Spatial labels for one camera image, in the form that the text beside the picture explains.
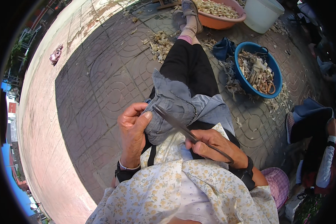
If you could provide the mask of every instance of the fingernail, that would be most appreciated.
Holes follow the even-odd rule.
[[[150,111],[147,111],[147,112],[145,112],[144,113],[144,116],[145,116],[145,118],[147,118],[147,119],[150,119],[151,117],[152,117],[152,112],[150,112]]]

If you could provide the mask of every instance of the hand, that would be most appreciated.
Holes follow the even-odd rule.
[[[191,141],[186,139],[187,149],[192,148],[193,152],[196,154],[208,157],[215,161],[229,162],[229,160],[222,154],[206,145],[209,144],[229,155],[234,160],[234,164],[232,165],[233,168],[242,169],[248,167],[248,157],[245,153],[234,145],[234,143],[224,138],[218,131],[210,129],[192,130],[191,132],[197,137],[197,139],[199,139],[199,142],[193,144]]]
[[[133,103],[117,119],[123,139],[121,164],[127,168],[135,168],[140,164],[145,146],[144,129],[152,120],[152,112],[142,114],[147,105],[145,102]]]
[[[332,118],[327,122],[327,133],[336,137],[336,119]]]

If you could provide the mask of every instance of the bracelet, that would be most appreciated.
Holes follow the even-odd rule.
[[[136,167],[136,168],[126,168],[126,167],[124,167],[124,166],[121,164],[121,159],[119,160],[119,163],[120,163],[120,166],[121,166],[122,168],[124,168],[125,170],[135,170],[135,169],[138,169],[138,168],[141,166],[141,164],[139,164],[138,167]]]

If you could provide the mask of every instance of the pink sun hat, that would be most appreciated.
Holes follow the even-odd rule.
[[[284,205],[290,191],[290,182],[286,173],[277,167],[266,168],[261,171],[265,176],[269,186],[271,195],[275,200],[278,210]]]

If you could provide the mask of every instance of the scissor blade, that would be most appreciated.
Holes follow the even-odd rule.
[[[177,128],[180,133],[182,133],[186,138],[192,141],[194,144],[198,142],[197,137],[193,135],[191,131],[188,130],[180,121],[168,114],[162,107],[159,105],[153,106],[153,109],[165,119],[173,128]]]

